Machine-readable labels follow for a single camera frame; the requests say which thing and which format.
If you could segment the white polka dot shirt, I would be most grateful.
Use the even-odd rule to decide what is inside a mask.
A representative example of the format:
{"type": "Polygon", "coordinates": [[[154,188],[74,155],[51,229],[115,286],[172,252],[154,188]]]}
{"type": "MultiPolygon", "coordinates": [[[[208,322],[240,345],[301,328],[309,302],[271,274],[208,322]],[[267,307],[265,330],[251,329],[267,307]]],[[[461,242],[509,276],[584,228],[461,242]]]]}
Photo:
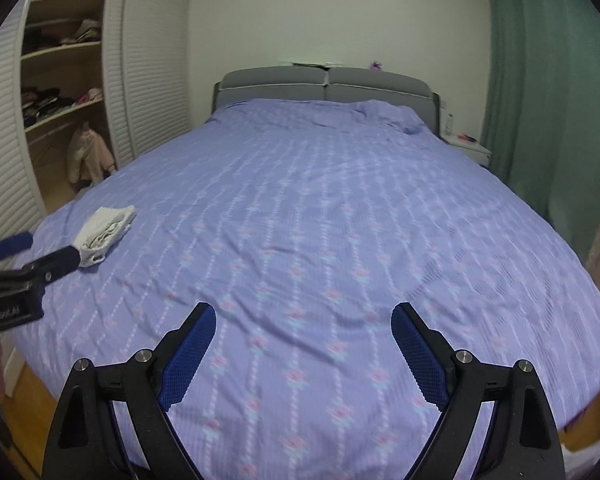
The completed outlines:
{"type": "Polygon", "coordinates": [[[102,263],[110,249],[131,229],[135,216],[134,206],[98,208],[86,220],[72,244],[80,256],[79,266],[88,268],[102,263]]]}

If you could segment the dark folded clothes pile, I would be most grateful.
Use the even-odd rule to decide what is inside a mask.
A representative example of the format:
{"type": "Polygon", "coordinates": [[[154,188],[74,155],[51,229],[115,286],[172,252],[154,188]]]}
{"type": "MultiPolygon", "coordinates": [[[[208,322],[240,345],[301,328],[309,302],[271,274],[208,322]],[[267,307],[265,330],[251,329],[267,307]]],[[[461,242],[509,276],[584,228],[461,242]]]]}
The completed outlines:
{"type": "Polygon", "coordinates": [[[22,87],[20,100],[23,125],[26,128],[76,104],[75,99],[62,96],[60,89],[56,87],[48,89],[22,87]]]}

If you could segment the white louvered door near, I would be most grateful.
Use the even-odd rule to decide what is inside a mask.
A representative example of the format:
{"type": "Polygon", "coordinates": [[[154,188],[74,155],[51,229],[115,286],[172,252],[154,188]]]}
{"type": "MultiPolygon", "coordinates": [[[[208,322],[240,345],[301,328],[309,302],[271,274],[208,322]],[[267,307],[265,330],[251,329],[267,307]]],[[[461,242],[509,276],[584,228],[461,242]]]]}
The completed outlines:
{"type": "Polygon", "coordinates": [[[30,3],[19,0],[0,27],[0,238],[33,230],[46,215],[21,113],[21,51],[30,3]]]}

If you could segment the wooden wardrobe shelves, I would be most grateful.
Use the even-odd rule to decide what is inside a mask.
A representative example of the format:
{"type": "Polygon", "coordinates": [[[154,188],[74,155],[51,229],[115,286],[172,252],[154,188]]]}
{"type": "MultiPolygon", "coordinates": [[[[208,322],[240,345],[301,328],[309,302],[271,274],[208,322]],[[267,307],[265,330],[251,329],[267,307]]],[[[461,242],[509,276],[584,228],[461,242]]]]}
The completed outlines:
{"type": "Polygon", "coordinates": [[[22,87],[56,87],[62,96],[76,100],[32,127],[23,125],[46,212],[60,209],[96,185],[68,181],[67,148],[76,128],[88,122],[114,155],[102,83],[104,4],[105,0],[31,0],[29,6],[20,92],[22,87]]]}

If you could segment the purple floral bed cover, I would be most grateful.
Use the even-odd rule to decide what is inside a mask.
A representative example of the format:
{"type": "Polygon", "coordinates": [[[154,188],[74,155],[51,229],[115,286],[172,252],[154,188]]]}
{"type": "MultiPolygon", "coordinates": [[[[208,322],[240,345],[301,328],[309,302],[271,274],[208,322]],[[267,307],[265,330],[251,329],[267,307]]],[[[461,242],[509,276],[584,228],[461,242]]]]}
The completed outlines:
{"type": "Polygon", "coordinates": [[[529,360],[558,425],[600,391],[600,292],[569,245],[407,107],[251,100],[140,156],[38,227],[71,243],[136,210],[14,339],[53,394],[214,307],[172,425],[208,479],[400,479],[438,418],[390,316],[408,302],[479,360],[529,360]]]}

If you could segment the white louvered wardrobe door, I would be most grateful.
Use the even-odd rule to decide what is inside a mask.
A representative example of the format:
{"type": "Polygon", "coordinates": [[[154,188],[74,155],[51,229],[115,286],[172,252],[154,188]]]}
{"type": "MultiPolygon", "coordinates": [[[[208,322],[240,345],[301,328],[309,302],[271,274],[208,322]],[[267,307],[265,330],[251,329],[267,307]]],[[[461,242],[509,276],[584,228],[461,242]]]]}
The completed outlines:
{"type": "Polygon", "coordinates": [[[105,0],[102,83],[117,166],[192,128],[189,0],[105,0]]]}

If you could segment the white nightstand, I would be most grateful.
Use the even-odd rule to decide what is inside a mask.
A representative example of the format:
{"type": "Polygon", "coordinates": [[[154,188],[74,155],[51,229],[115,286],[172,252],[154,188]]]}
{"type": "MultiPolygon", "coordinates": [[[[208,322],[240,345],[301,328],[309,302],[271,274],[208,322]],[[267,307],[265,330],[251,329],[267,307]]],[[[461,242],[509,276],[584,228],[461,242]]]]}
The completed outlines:
{"type": "Polygon", "coordinates": [[[490,167],[492,153],[474,138],[457,136],[456,134],[442,134],[441,139],[463,152],[478,165],[484,168],[490,167]]]}

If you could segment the green curtain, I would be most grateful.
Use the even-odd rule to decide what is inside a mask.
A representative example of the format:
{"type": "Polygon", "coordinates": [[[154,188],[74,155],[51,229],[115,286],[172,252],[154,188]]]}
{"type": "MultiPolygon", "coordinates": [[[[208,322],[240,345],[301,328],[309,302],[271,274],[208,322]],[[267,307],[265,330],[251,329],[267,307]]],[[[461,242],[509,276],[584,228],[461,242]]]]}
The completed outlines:
{"type": "Polygon", "coordinates": [[[490,8],[491,169],[585,260],[600,227],[600,12],[591,0],[490,8]]]}

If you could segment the clear plastic bottle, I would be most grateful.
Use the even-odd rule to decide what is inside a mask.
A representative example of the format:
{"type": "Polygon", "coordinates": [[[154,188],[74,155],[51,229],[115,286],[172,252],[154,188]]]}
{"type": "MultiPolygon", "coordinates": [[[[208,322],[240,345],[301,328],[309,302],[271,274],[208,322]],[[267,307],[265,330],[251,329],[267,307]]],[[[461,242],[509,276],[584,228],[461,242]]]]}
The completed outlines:
{"type": "Polygon", "coordinates": [[[449,113],[446,115],[446,121],[445,121],[445,125],[444,125],[444,134],[446,136],[452,136],[453,134],[453,122],[454,122],[454,116],[453,114],[449,113]]]}

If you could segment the grey padded headboard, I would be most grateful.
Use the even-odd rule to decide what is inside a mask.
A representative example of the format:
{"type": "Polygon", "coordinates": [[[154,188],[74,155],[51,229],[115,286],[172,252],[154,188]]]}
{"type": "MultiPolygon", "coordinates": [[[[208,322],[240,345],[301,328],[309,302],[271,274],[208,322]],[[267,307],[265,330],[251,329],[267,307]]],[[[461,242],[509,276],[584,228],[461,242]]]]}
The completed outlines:
{"type": "Polygon", "coordinates": [[[234,70],[214,85],[211,109],[249,99],[382,101],[411,107],[432,133],[441,133],[440,98],[426,82],[370,68],[291,65],[234,70]]]}

